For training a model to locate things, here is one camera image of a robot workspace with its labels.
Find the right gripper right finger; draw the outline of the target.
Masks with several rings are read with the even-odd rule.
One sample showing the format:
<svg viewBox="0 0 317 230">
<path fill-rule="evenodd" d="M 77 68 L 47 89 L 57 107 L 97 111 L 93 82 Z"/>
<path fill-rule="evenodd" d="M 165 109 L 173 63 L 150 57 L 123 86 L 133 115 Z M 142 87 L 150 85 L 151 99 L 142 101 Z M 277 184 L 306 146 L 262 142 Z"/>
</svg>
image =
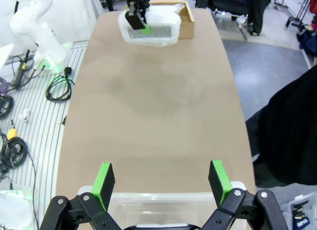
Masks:
<svg viewBox="0 0 317 230">
<path fill-rule="evenodd" d="M 229 230 L 236 219 L 246 220 L 253 230 L 287 230 L 276 200 L 268 189 L 251 194 L 234 188 L 221 160 L 211 160 L 208 180 L 217 205 L 203 230 Z"/>
</svg>

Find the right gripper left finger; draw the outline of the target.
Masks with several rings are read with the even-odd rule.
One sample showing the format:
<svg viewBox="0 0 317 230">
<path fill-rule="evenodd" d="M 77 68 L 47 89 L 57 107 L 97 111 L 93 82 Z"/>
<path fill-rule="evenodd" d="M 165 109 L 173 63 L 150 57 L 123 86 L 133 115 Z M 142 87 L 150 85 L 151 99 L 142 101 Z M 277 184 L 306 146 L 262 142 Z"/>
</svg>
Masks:
<svg viewBox="0 0 317 230">
<path fill-rule="evenodd" d="M 41 230 L 76 230 L 89 223 L 95 230 L 119 230 L 108 207 L 115 185 L 111 163 L 103 163 L 92 189 L 69 200 L 65 196 L 51 199 L 41 223 Z"/>
</svg>

